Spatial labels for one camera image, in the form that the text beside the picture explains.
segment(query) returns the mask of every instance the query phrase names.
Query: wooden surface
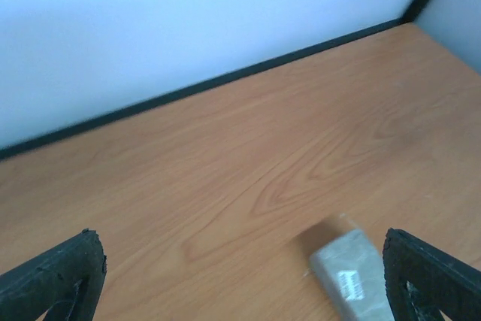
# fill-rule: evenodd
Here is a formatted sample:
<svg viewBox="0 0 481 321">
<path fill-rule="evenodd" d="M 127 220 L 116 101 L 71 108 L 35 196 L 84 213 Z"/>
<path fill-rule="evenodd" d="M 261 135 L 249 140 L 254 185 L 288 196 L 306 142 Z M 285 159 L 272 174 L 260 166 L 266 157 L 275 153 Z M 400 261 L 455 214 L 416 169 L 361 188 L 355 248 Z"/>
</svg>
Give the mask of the wooden surface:
<svg viewBox="0 0 481 321">
<path fill-rule="evenodd" d="M 0 163 L 0 272 L 96 229 L 96 320 L 337 319 L 296 236 L 346 212 L 481 267 L 481 78 L 405 25 Z"/>
</svg>

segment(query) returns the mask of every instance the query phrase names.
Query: gray box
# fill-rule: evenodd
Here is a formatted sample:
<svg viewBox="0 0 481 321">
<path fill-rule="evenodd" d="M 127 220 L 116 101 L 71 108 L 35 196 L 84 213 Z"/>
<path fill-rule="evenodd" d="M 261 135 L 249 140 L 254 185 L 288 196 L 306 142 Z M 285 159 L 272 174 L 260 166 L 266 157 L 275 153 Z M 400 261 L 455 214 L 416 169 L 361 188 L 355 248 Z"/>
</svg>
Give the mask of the gray box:
<svg viewBox="0 0 481 321">
<path fill-rule="evenodd" d="M 343 321 L 394 321 L 383 261 L 361 229 L 317 250 L 309 263 Z"/>
</svg>

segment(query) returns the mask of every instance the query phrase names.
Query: wood grain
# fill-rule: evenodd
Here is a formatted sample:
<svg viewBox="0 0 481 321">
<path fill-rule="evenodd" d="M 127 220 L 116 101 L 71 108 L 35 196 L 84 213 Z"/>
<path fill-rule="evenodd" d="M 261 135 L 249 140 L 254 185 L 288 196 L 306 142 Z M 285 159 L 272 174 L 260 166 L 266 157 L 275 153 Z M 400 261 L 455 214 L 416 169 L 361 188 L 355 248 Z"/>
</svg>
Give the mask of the wood grain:
<svg viewBox="0 0 481 321">
<path fill-rule="evenodd" d="M 0 164 L 0 272 L 90 227 L 96 320 L 337 319 L 296 235 L 346 212 L 481 267 L 481 78 L 405 25 Z"/>
</svg>

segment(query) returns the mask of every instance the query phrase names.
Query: sticker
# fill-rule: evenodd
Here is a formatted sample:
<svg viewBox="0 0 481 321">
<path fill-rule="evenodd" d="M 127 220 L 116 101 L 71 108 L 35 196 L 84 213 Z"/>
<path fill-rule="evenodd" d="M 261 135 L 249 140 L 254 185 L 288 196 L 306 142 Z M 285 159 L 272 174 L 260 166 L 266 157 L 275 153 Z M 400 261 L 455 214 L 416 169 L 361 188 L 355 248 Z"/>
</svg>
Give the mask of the sticker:
<svg viewBox="0 0 481 321">
<path fill-rule="evenodd" d="M 339 271 L 337 281 L 340 293 L 346 301 L 358 301 L 364 298 L 364 290 L 357 271 Z"/>
</svg>

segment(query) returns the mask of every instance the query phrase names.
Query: white label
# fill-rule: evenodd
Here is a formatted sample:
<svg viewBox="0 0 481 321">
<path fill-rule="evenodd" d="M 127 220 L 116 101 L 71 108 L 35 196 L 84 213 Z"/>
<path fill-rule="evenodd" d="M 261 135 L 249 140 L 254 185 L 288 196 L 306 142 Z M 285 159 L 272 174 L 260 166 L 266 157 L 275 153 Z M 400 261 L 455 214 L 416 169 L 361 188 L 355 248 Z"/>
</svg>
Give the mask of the white label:
<svg viewBox="0 0 481 321">
<path fill-rule="evenodd" d="M 358 301 L 364 298 L 364 290 L 357 271 L 339 271 L 337 280 L 340 293 L 346 301 Z"/>
</svg>

